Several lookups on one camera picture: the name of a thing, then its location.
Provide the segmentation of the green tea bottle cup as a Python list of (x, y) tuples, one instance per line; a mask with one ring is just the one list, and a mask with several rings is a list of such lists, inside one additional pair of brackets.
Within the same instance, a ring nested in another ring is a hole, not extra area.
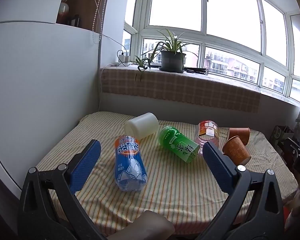
[(199, 151), (199, 145), (196, 142), (180, 133), (173, 126), (166, 126), (160, 130), (158, 142), (185, 163), (191, 163)]

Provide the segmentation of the wooden wall shelf niche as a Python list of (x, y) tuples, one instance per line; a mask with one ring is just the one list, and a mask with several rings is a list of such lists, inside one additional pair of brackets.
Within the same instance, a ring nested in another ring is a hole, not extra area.
[(68, 0), (69, 13), (64, 25), (101, 33), (107, 0)]

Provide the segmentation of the pink clear bottle cup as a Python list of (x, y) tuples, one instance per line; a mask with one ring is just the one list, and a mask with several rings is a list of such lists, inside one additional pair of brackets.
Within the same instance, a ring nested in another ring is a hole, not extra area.
[(200, 146), (198, 153), (202, 154), (203, 146), (207, 142), (212, 142), (219, 147), (219, 127), (214, 121), (205, 120), (196, 127), (195, 142)]

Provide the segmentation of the white plastic cup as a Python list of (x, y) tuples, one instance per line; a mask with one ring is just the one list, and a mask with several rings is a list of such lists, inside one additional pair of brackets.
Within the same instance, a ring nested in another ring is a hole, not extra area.
[(159, 122), (153, 113), (145, 113), (130, 120), (124, 124), (125, 135), (132, 136), (141, 140), (159, 129)]

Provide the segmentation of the black equipment at right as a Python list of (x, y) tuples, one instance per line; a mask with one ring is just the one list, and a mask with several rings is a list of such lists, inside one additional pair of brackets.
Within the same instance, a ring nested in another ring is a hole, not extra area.
[(300, 140), (288, 126), (275, 126), (270, 143), (296, 179), (300, 179)]

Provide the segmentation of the checkered brown sill cloth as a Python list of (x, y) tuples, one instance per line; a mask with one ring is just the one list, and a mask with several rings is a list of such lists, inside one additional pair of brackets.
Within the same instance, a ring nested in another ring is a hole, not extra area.
[(185, 74), (107, 68), (101, 74), (102, 91), (193, 105), (257, 113), (260, 93), (246, 88)]

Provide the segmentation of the blue Arctic Ocean bottle cup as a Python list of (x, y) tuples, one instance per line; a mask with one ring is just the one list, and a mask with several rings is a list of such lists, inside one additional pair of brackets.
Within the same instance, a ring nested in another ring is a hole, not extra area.
[(115, 141), (115, 182), (121, 191), (141, 191), (147, 184), (147, 173), (142, 161), (139, 142), (123, 135)]

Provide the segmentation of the red white vase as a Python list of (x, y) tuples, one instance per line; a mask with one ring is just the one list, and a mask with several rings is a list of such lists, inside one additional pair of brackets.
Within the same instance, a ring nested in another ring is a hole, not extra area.
[(58, 10), (57, 23), (64, 23), (69, 13), (68, 0), (62, 0)]

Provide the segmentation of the brown paper cup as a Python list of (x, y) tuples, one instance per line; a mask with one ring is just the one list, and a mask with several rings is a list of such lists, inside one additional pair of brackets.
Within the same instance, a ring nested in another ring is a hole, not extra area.
[(249, 127), (230, 127), (227, 133), (227, 139), (239, 136), (244, 146), (247, 146), (250, 139), (250, 128)]
[(251, 159), (250, 153), (247, 151), (240, 137), (237, 135), (230, 138), (225, 143), (222, 151), (223, 154), (228, 156), (236, 166), (246, 165)]

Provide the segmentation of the small green sill plant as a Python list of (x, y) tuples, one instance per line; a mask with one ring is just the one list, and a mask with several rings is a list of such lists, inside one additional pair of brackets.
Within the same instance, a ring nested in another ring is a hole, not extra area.
[(150, 70), (151, 69), (151, 59), (144, 57), (144, 58), (140, 58), (138, 56), (135, 57), (135, 60), (132, 61), (132, 63), (134, 65), (137, 65), (137, 69), (140, 72), (144, 72), (146, 70)]

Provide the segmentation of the brown chair back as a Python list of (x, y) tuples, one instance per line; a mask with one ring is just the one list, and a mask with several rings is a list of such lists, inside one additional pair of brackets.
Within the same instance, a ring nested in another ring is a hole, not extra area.
[(107, 237), (107, 239), (168, 239), (175, 232), (173, 224), (165, 217), (145, 211), (133, 223)]

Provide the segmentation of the black object on sill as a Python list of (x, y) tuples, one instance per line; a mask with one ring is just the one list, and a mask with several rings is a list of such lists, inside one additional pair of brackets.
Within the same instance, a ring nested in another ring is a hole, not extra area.
[(208, 75), (209, 70), (206, 68), (190, 68), (190, 67), (184, 67), (184, 71), (187, 73), (194, 73), (194, 74), (203, 74), (203, 75)]

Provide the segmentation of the white power strip charger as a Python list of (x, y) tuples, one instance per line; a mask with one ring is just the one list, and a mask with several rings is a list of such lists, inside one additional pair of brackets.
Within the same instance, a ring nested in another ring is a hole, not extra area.
[(128, 66), (130, 62), (130, 57), (127, 52), (124, 52), (123, 50), (117, 51), (117, 58), (119, 65)]

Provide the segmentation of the far brown paper cup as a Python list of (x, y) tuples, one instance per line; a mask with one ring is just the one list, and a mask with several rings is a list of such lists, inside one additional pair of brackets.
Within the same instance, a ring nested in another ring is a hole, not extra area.
[(250, 128), (249, 127), (230, 127), (227, 133), (227, 139), (239, 136), (244, 146), (247, 146), (250, 139)]

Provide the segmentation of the white window frame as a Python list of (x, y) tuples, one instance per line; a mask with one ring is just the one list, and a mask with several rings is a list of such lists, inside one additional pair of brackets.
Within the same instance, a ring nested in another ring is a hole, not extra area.
[(296, 0), (127, 0), (124, 24), (123, 44), (133, 59), (173, 34), (185, 67), (300, 104)]

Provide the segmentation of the large potted spider plant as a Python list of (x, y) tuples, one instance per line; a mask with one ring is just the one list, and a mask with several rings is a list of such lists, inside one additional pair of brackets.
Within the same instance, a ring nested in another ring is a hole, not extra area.
[(157, 30), (157, 32), (164, 37), (164, 40), (159, 41), (154, 48), (145, 53), (147, 67), (150, 68), (155, 57), (161, 54), (161, 66), (159, 67), (161, 71), (183, 73), (186, 56), (184, 47), (189, 45), (189, 43), (181, 39), (184, 33), (177, 35), (169, 29)]

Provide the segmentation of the striped yellow table cloth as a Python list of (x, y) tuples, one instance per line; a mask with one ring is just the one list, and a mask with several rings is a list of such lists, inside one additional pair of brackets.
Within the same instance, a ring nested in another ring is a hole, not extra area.
[(123, 229), (151, 210), (173, 223), (178, 235), (202, 232), (224, 204), (221, 191), (206, 162), (198, 155), (185, 163), (160, 146), (153, 134), (140, 142), (148, 181), (139, 192), (123, 192), (115, 183), (115, 140), (124, 134), (128, 115), (96, 112), (83, 117), (37, 165), (53, 170), (81, 152), (89, 141), (101, 143), (102, 152), (76, 197), (90, 219), (106, 236)]

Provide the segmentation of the near brown paper cup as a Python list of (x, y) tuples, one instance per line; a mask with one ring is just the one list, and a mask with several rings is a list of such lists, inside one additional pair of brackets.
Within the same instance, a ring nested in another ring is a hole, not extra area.
[(225, 143), (222, 151), (223, 154), (228, 156), (236, 166), (246, 165), (251, 159), (250, 153), (247, 151), (240, 137), (237, 135), (230, 138)]

